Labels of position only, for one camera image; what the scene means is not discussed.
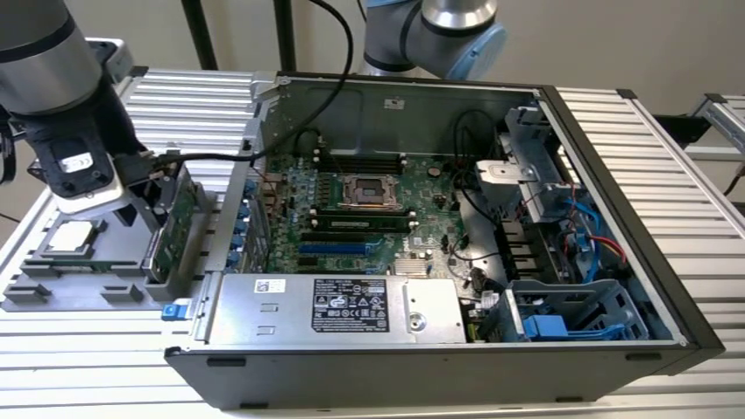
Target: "black cable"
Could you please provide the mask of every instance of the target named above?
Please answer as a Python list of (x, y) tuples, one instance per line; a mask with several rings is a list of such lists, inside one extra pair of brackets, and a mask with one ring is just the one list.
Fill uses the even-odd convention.
[(345, 30), (345, 37), (346, 37), (346, 61), (345, 61), (345, 69), (342, 70), (341, 75), (338, 76), (338, 81), (335, 82), (334, 90), (327, 95), (326, 100), (321, 103), (321, 106), (317, 107), (315, 111), (297, 124), (297, 126), (287, 131), (277, 140), (263, 148), (262, 151), (253, 155), (221, 155), (218, 153), (192, 153), (188, 155), (162, 155), (158, 157), (158, 160), (162, 164), (178, 162), (178, 161), (193, 161), (193, 160), (226, 160), (226, 161), (255, 161), (266, 156), (281, 144), (289, 140), (301, 130), (307, 126), (310, 122), (317, 118), (317, 116), (326, 110), (327, 106), (338, 96), (341, 89), (345, 86), (346, 78), (349, 77), (349, 72), (351, 70), (351, 61), (354, 58), (354, 38), (351, 36), (351, 30), (349, 29), (349, 23), (345, 21), (343, 16), (341, 13), (323, 1), (323, 0), (309, 0), (315, 6), (323, 9), (335, 19), (335, 21), (341, 24)]
[(457, 117), (455, 117), (455, 123), (453, 124), (453, 155), (455, 156), (455, 160), (457, 160), (457, 135), (458, 135), (458, 127), (461, 125), (461, 122), (465, 118), (465, 116), (467, 116), (469, 114), (475, 113), (482, 115), (486, 120), (489, 121), (489, 125), (491, 127), (491, 131), (494, 130), (494, 123), (493, 123), (493, 119), (491, 116), (482, 111), (481, 109), (469, 109), (463, 112), (461, 112)]
[(501, 255), (501, 253), (497, 252), (497, 251), (495, 251), (494, 253), (489, 253), (487, 255), (483, 255), (483, 256), (481, 256), (481, 257), (478, 257), (478, 258), (466, 258), (466, 257), (458, 255), (458, 254), (455, 253), (455, 247), (457, 247), (457, 245), (463, 241), (463, 238), (465, 238), (465, 235), (462, 235), (461, 238), (457, 239), (455, 243), (454, 243), (453, 246), (450, 247), (450, 257), (455, 257), (457, 259), (461, 259), (461, 260), (465, 261), (465, 262), (473, 262), (473, 261), (475, 261), (475, 260), (486, 259), (486, 258), (490, 258), (491, 256), (499, 256), (499, 255)]
[(362, 20), (366, 23), (367, 22), (367, 17), (363, 15), (362, 0), (357, 0), (357, 8), (359, 9), (359, 14), (362, 15)]
[(734, 179), (731, 179), (730, 182), (730, 186), (726, 187), (726, 189), (723, 190), (723, 195), (729, 195), (731, 193), (731, 191), (734, 190), (734, 187), (737, 186), (737, 182), (741, 181), (741, 177), (742, 176), (734, 176)]
[[(457, 179), (458, 176), (461, 176), (461, 178), (465, 177), (465, 172), (461, 171), (458, 174), (455, 174), (455, 176), (453, 177), (453, 184), (455, 184), (455, 179)], [(475, 212), (478, 214), (481, 214), (489, 220), (489, 222), (493, 224), (494, 227), (499, 228), (499, 224), (495, 221), (493, 221), (493, 218), (489, 215), (489, 213), (486, 211), (483, 211), (481, 208), (478, 208), (478, 205), (475, 205), (475, 202), (473, 201), (470, 196), (465, 193), (465, 186), (462, 184), (461, 184), (459, 189), (461, 189), (461, 193), (463, 194), (465, 200), (467, 201), (467, 203), (470, 203), (470, 206), (473, 207)]]
[(473, 262), (475, 260), (486, 259), (486, 258), (490, 258), (491, 256), (499, 256), (501, 255), (501, 253), (495, 251), (494, 253), (489, 253), (487, 255), (479, 256), (478, 258), (463, 258), (461, 255), (458, 255), (455, 253), (455, 249), (453, 249), (450, 254), (455, 257), (455, 259), (461, 259), (465, 262)]
[(21, 222), (21, 220), (18, 220), (17, 218), (14, 218), (14, 217), (12, 217), (12, 216), (5, 215), (5, 214), (1, 213), (1, 212), (0, 212), (0, 218), (4, 218), (5, 220), (12, 221), (12, 222), (14, 222), (14, 223), (20, 223), (20, 222)]

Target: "warning label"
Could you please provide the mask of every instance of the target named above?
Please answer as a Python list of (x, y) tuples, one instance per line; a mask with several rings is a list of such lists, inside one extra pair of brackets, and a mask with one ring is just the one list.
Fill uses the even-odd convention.
[(385, 279), (315, 279), (311, 319), (318, 333), (389, 332)]

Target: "metal table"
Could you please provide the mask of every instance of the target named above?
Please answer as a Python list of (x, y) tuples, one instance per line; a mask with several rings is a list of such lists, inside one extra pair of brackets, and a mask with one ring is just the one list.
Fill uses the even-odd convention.
[[(126, 80), (120, 86), (128, 111), (133, 117), (140, 140), (154, 151), (180, 148), (189, 152), (234, 153), (241, 145), (243, 123), (249, 114), (250, 73), (166, 72), (150, 70), (144, 78)], [(639, 115), (635, 101), (619, 99), (614, 91), (562, 90), (574, 117), (587, 129), (605, 130), (594, 138), (609, 169), (634, 173), (645, 164), (643, 155), (633, 144), (610, 144), (611, 130), (607, 120), (595, 118), (590, 104), (603, 104), (606, 115), (633, 118)], [(690, 160), (670, 154), (663, 134), (647, 123), (639, 133), (647, 141), (643, 151), (655, 154), (662, 164), (674, 168)], [(233, 163), (192, 161), (189, 171), (206, 189), (225, 193)], [(685, 168), (693, 181), (690, 194), (702, 192), (707, 182), (690, 168)], [(673, 176), (686, 182), (683, 176)], [(617, 177), (619, 185), (630, 189), (627, 195), (643, 192), (643, 186), (623, 186), (633, 175)], [(657, 181), (657, 192), (665, 193), (666, 184)], [(685, 229), (681, 223), (705, 220), (709, 211), (722, 211), (714, 202), (706, 203), (701, 213), (690, 209), (691, 218), (679, 215), (679, 208), (658, 203), (650, 206), (639, 198), (630, 198), (637, 211), (646, 211), (642, 219), (649, 228), (675, 234)], [(49, 191), (44, 191), (32, 206), (8, 243), (0, 250), (0, 286), (5, 287), (17, 273), (20, 260), (41, 240), (41, 229), (54, 217)], [(725, 237), (738, 236), (730, 225), (718, 223)], [(706, 249), (679, 245), (690, 236), (673, 237), (671, 265), (677, 265), (689, 292), (715, 329), (727, 352), (706, 361), (686, 373), (651, 376), (633, 382), (594, 403), (567, 403), (521, 406), (454, 406), (431, 408), (334, 409), (329, 411), (263, 410), (221, 412), (200, 401), (197, 393), (166, 366), (161, 350), (180, 336), (185, 336), (189, 323), (164, 324), (158, 312), (97, 313), (5, 313), (0, 312), (0, 408), (8, 417), (591, 417), (686, 419), (693, 417), (745, 417), (745, 263), (741, 258), (722, 259), (722, 252), (742, 252), (741, 247)], [(709, 273), (697, 273), (698, 266)]]

